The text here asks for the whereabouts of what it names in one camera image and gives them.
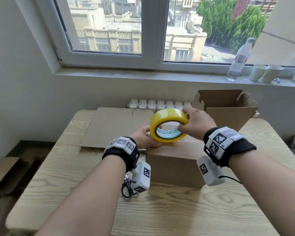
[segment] window pane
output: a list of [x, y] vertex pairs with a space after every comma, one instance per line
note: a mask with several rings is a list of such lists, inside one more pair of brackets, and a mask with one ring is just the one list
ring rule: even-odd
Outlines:
[[278, 1], [169, 0], [163, 60], [231, 64], [249, 37], [258, 41]]
[[142, 54], [141, 0], [67, 0], [67, 4], [70, 14], [62, 8], [61, 16], [68, 32], [66, 23], [73, 22], [81, 45], [77, 48], [69, 35], [74, 51]]

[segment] wood grain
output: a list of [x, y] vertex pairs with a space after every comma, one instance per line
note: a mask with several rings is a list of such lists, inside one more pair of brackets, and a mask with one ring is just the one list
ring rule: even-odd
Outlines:
[[[76, 113], [9, 214], [9, 229], [37, 231], [101, 161], [102, 149], [80, 147], [94, 114]], [[295, 156], [265, 120], [250, 119], [240, 132], [259, 151], [295, 169]], [[235, 177], [230, 169], [223, 170]], [[202, 189], [152, 183], [131, 200], [120, 197], [112, 235], [278, 234], [245, 188], [227, 179], [220, 186]]]

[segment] water bottle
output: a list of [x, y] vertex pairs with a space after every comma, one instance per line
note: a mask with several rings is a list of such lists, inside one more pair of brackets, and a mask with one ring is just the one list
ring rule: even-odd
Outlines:
[[236, 78], [240, 75], [249, 55], [251, 54], [252, 44], [254, 41], [254, 37], [248, 38], [246, 43], [242, 47], [240, 47], [227, 73], [228, 80], [235, 81]]

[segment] forearm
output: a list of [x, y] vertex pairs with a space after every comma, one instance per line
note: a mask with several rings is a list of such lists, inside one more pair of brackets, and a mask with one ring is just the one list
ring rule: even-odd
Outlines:
[[295, 236], [295, 171], [257, 151], [233, 155], [229, 166], [279, 234]]
[[36, 235], [110, 235], [125, 172], [126, 165], [119, 156], [106, 156]]

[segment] yellow tape roll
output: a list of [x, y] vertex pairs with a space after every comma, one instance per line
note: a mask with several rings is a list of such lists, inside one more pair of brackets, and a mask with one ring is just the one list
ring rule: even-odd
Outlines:
[[176, 108], [166, 108], [156, 112], [150, 119], [150, 135], [157, 141], [163, 143], [171, 143], [180, 140], [186, 136], [174, 128], [172, 130], [162, 130], [160, 125], [166, 122], [178, 122], [180, 124], [187, 124], [189, 119], [187, 115]]

